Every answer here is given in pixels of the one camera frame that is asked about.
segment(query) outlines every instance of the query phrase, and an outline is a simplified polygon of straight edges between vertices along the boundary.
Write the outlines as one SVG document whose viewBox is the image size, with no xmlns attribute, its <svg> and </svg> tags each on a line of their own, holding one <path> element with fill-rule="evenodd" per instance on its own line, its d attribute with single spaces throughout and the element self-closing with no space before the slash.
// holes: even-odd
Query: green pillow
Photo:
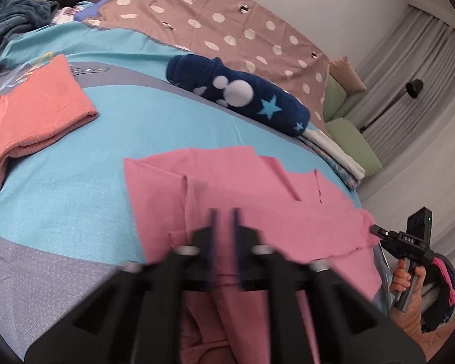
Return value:
<svg viewBox="0 0 455 364">
<path fill-rule="evenodd" d="M 382 170 L 376 154 L 351 122 L 339 118 L 325 123 L 325 126 L 342 150 L 364 168 L 366 177 L 371 177 Z"/>
<path fill-rule="evenodd" d="M 332 75 L 329 75 L 327 86 L 325 87 L 324 122 L 329 122 L 332 119 L 346 98 L 347 93 L 343 87 L 332 77 Z"/>
</svg>

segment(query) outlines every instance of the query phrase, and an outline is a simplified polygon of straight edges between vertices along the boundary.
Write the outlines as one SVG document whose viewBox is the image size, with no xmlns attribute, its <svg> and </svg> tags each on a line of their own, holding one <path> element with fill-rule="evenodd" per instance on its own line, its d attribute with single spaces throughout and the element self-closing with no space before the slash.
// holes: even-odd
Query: pink towel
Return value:
<svg viewBox="0 0 455 364">
<path fill-rule="evenodd" d="M 280 161 L 259 157 L 251 147 L 181 149 L 142 160 L 125 159 L 126 186 L 137 231 L 149 262 L 188 243 L 189 232 L 204 227 L 209 209 L 218 209 L 217 286 L 211 293 L 186 293 L 182 331 L 184 364 L 269 362 L 265 292 L 242 292 L 237 285 L 231 210 L 241 222 L 293 261 L 328 258 L 368 299 L 381 285 L 369 232 L 374 219 L 355 209 L 334 184 L 314 171 L 287 173 Z M 308 304 L 300 304 L 316 347 Z M 225 357 L 209 361 L 212 357 Z"/>
<path fill-rule="evenodd" d="M 64 55 L 0 96 L 0 189 L 9 157 L 38 152 L 96 117 Z"/>
<path fill-rule="evenodd" d="M 438 257 L 435 256 L 433 258 L 433 265 L 437 266 L 440 269 L 443 279 L 445 279 L 445 282 L 447 282 L 447 285 L 450 288 L 450 296 L 448 297 L 448 305 L 450 305 L 450 306 L 455 305 L 455 289 L 452 285 L 452 280 L 450 279 L 450 275 L 448 274 L 448 270 L 447 270 L 447 266 L 445 265 L 445 262 L 442 259 L 439 259 Z"/>
</svg>

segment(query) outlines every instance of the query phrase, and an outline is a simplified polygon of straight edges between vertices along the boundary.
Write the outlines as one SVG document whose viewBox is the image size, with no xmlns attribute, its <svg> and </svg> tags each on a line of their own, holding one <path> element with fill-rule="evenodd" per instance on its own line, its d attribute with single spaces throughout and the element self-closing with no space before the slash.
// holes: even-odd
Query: light blue star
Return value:
<svg viewBox="0 0 455 364">
<path fill-rule="evenodd" d="M 266 100 L 261 100 L 261 103 L 263 104 L 263 109 L 258 112 L 258 115 L 266 115 L 268 120 L 271 120 L 275 113 L 282 110 L 282 108 L 277 106 L 277 96 L 274 94 L 269 102 Z"/>
</svg>

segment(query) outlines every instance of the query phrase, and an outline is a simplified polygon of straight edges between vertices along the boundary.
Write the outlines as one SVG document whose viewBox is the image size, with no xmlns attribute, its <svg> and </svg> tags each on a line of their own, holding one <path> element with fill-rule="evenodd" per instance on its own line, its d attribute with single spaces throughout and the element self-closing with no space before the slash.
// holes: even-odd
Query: gray curtain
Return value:
<svg viewBox="0 0 455 364">
<path fill-rule="evenodd" d="M 455 95 L 455 30 L 434 16 L 409 7 L 394 31 L 357 70 L 367 91 L 349 97 L 335 117 L 357 128 L 398 101 L 363 136 L 384 167 L 400 155 Z M 406 83 L 421 79 L 417 99 Z"/>
<path fill-rule="evenodd" d="M 418 138 L 363 181 L 358 193 L 377 224 L 395 231 L 404 231 L 408 216 L 421 207 L 432 210 L 431 248 L 455 267 L 455 92 L 444 103 Z"/>
</svg>

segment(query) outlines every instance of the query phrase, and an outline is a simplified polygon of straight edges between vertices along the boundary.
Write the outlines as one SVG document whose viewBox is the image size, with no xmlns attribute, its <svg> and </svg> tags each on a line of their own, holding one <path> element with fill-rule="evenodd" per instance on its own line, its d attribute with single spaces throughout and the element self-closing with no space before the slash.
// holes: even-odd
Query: beige pillow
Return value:
<svg viewBox="0 0 455 364">
<path fill-rule="evenodd" d="M 340 83 L 347 94 L 363 92 L 367 89 L 350 65 L 347 56 L 342 58 L 342 60 L 330 62 L 330 75 Z"/>
</svg>

